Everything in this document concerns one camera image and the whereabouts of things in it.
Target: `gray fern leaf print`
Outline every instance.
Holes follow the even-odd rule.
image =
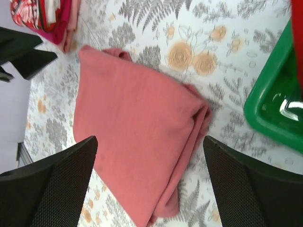
[[[186,198],[187,198],[186,183],[183,179],[181,179],[180,182],[178,183],[178,200],[179,200],[180,208],[185,207]]]
[[[242,114],[235,111],[230,112],[230,121],[221,128],[221,136],[228,141],[233,149],[243,153],[250,153],[252,157],[262,156],[267,152],[266,144],[263,146],[255,146],[257,140],[260,141],[260,135],[253,130],[243,131],[242,127],[245,124],[245,118]]]
[[[160,47],[157,46],[147,46],[139,54],[138,64],[145,65],[148,68],[154,70],[159,70],[159,65],[161,62]]]
[[[239,2],[237,6],[238,16],[241,16],[243,19],[248,19],[255,13],[264,11],[267,1],[268,0],[243,0]]]
[[[135,226],[134,223],[130,220],[130,218],[126,215],[126,212],[123,210],[121,205],[116,200],[114,200],[114,198],[108,195],[105,203],[109,213],[113,215],[114,227]]]
[[[133,28],[124,22],[122,26],[118,26],[117,30],[112,31],[112,37],[108,39],[108,45],[123,49],[127,44],[131,44],[135,38]]]
[[[242,78],[239,77],[237,80],[228,80],[226,77],[224,77],[224,82],[232,92],[231,94],[229,94],[229,99],[237,106],[243,107],[245,104],[245,99],[241,95]]]
[[[48,139],[54,144],[56,152],[60,152],[63,148],[66,148],[67,131],[62,125],[62,122],[59,122],[56,119],[47,119],[45,128]]]
[[[180,212],[177,216],[164,219],[164,223],[168,223],[170,221],[179,221],[179,222],[188,222],[189,218],[194,214],[197,209],[198,198],[200,191],[200,182],[197,181],[197,185],[193,192],[187,197],[187,191],[183,191],[182,201],[184,205],[180,205]]]
[[[264,145],[272,147],[272,148],[282,146],[280,143],[273,141],[271,138],[269,138],[267,136],[263,136],[260,140]]]
[[[276,17],[282,17],[289,14],[291,11],[290,0],[283,0],[283,6],[275,10]]]
[[[265,32],[255,30],[253,41],[260,45],[260,50],[263,53],[271,53],[281,34],[282,31],[279,31],[276,35],[268,28],[265,29]]]
[[[210,201],[207,203],[199,206],[195,212],[191,215],[191,217],[188,220],[187,226],[193,227],[196,223],[199,223],[199,227],[206,226],[204,223],[205,213],[206,209],[208,208]]]
[[[208,102],[211,110],[213,111],[213,113],[216,113],[216,112],[220,111],[221,109],[223,109],[223,106],[220,103],[220,101],[223,100],[223,98],[225,96],[225,91],[222,88],[222,86],[218,83],[216,83],[216,84],[210,83],[207,86],[207,88],[212,93],[212,96],[207,98],[207,102]]]
[[[227,4],[220,1],[216,5],[216,9],[210,9],[203,2],[198,3],[194,9],[193,14],[197,18],[203,18],[203,22],[216,22],[219,18],[235,18],[232,14],[232,10],[227,8]]]
[[[181,7],[185,4],[186,10],[189,11],[192,0],[125,0],[119,10],[128,21],[131,21],[138,27],[143,20],[142,32],[153,21],[151,30],[154,32],[159,23],[172,12],[175,13],[176,19]]]

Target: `red object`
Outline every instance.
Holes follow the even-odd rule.
[[[61,0],[60,10],[62,11],[59,18],[57,18],[56,26],[53,31],[48,33],[44,30],[31,29],[39,35],[43,36],[48,41],[59,45],[64,38],[66,38],[66,28],[69,23],[69,17],[71,12],[72,0]]]
[[[47,24],[45,0],[11,0],[10,13],[13,21],[19,26],[30,29],[52,32],[56,23]],[[56,10],[56,18],[61,16],[61,9]]]
[[[303,97],[303,29],[302,29],[302,12],[303,0],[291,0],[292,4],[292,27],[294,34],[294,49],[297,57],[298,80]]]
[[[123,50],[86,45],[79,58],[75,140],[97,137],[95,171],[137,227],[177,215],[177,184],[212,118],[207,101]]]

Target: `folded red fabric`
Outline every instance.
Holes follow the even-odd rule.
[[[294,49],[296,52],[297,65],[298,65],[298,81],[301,87],[301,97],[303,100],[303,30],[301,29],[301,19],[303,1],[291,0],[292,5],[292,28],[294,34]]]
[[[54,44],[60,44],[66,36],[66,28],[68,25],[70,12],[71,12],[71,0],[61,0],[61,14],[58,17],[57,22],[55,23],[54,29],[52,32],[45,32],[43,30],[36,30],[31,28],[32,31],[43,36],[48,41]]]
[[[177,184],[212,117],[207,102],[120,49],[86,45],[79,57],[76,142],[96,135],[94,168],[136,226],[177,215]]]

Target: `pink fabric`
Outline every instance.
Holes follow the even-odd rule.
[[[35,30],[35,29],[32,30],[37,34],[43,36],[48,41],[54,44],[60,44],[64,38],[64,33],[66,31],[66,27],[69,21],[70,11],[71,11],[71,1],[72,0],[61,0],[60,7],[62,9],[62,14],[52,32],[47,33],[42,30]]]
[[[59,49],[63,53],[67,53],[68,51],[70,51],[72,37],[74,31],[77,28],[78,12],[80,9],[80,4],[81,4],[81,0],[71,0],[71,12],[70,12],[68,25],[64,32],[64,38],[62,42],[58,45]]]
[[[43,36],[48,41],[58,45],[58,48],[63,53],[67,53],[71,47],[73,33],[77,28],[80,4],[81,0],[61,0],[63,12],[61,19],[57,22],[54,31],[51,33],[46,33],[42,30],[32,30]]]
[[[212,112],[192,85],[83,46],[73,133],[96,135],[94,168],[136,226],[179,212],[177,184]]]

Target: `pink cloth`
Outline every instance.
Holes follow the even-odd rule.
[[[177,184],[212,112],[192,85],[83,46],[73,133],[96,135],[94,168],[136,226],[179,212]]]
[[[61,0],[60,9],[62,10],[62,14],[60,19],[57,21],[54,30],[50,33],[47,33],[43,30],[35,30],[32,29],[37,34],[43,36],[48,41],[54,44],[60,44],[63,40],[64,33],[69,21],[70,11],[71,11],[71,1],[72,0]]]
[[[64,33],[64,38],[58,46],[63,53],[67,53],[68,51],[70,51],[72,37],[74,31],[77,28],[78,12],[80,9],[80,4],[81,4],[81,0],[71,0],[70,18]]]
[[[57,22],[53,32],[46,33],[42,30],[33,30],[48,41],[58,45],[58,48],[67,53],[70,50],[74,30],[77,27],[78,12],[81,0],[61,0],[62,16]]]

